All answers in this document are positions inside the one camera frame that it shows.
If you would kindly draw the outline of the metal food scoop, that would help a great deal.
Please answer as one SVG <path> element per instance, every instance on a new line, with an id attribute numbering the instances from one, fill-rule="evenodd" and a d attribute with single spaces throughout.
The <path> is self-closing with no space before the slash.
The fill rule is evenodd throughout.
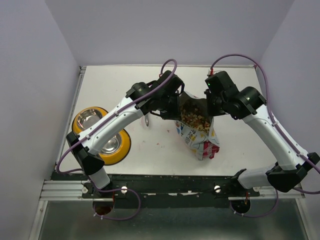
<path id="1" fill-rule="evenodd" d="M 145 123 L 145 126 L 148 128 L 150 126 L 150 113 L 147 113 L 145 116 L 144 116 L 144 123 Z"/>

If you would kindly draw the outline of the pet food bag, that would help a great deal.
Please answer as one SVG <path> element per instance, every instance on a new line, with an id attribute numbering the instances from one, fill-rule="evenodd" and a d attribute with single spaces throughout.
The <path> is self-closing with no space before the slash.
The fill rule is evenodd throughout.
<path id="1" fill-rule="evenodd" d="M 199 160 L 213 159 L 220 151 L 214 118 L 208 115 L 207 100 L 185 91 L 179 96 L 181 120 L 175 121 L 178 135 Z"/>

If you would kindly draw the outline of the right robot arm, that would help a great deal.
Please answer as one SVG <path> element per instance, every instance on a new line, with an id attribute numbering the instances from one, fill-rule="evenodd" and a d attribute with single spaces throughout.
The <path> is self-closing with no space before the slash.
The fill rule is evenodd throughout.
<path id="1" fill-rule="evenodd" d="M 205 80 L 208 115 L 230 115 L 247 124 L 269 148 L 276 159 L 271 167 L 242 169 L 230 183 L 230 191 L 241 196 L 254 187 L 272 186 L 287 193 L 316 169 L 320 156 L 296 143 L 271 113 L 267 100 L 254 87 L 238 90 L 226 71 L 210 71 Z"/>

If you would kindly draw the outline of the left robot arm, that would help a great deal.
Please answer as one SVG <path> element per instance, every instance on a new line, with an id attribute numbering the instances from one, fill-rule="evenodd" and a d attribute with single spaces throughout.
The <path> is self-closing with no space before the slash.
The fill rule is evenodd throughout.
<path id="1" fill-rule="evenodd" d="M 148 113 L 159 111 L 164 120 L 180 118 L 179 96 L 184 82 L 167 70 L 158 80 L 137 82 L 126 92 L 120 103 L 90 128 L 76 134 L 70 132 L 66 140 L 84 174 L 94 183 L 93 191 L 101 198 L 111 191 L 110 178 L 99 157 L 102 148 L 116 134 Z"/>

